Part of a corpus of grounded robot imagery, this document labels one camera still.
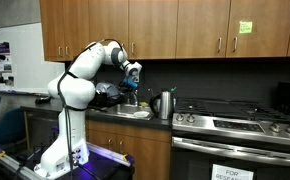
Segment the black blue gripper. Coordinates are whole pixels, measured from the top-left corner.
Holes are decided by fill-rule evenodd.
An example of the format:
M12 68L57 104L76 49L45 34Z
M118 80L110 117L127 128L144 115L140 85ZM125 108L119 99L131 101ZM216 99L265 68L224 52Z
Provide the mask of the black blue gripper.
M137 90L138 88L139 88L139 85L129 77L125 77L119 83L119 89L121 92L133 92Z

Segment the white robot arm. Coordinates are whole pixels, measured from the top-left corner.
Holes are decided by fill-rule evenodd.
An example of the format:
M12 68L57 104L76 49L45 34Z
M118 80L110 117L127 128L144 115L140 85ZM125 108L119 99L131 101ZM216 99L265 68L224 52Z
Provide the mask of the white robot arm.
M122 45L110 39L87 45L68 68L48 83L51 97L61 100L62 111L58 116L59 135L42 154L34 172L44 179L55 180L71 172L77 164L89 161L86 142L85 116L88 104L95 97L95 85L91 79L102 64L121 68L127 76L135 76L141 70L139 63L131 64Z

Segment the robot base platform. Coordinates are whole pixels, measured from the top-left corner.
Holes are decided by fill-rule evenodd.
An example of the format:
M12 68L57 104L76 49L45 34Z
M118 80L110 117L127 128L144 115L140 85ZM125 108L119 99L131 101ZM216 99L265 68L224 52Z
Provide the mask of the robot base platform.
M87 148L85 163L79 155L80 151L73 151L64 164L57 164L59 173L56 175L44 171L36 163L46 151L44 146L15 158L0 147L0 165L14 180L133 180L135 168L131 155L119 154L91 143L87 144Z

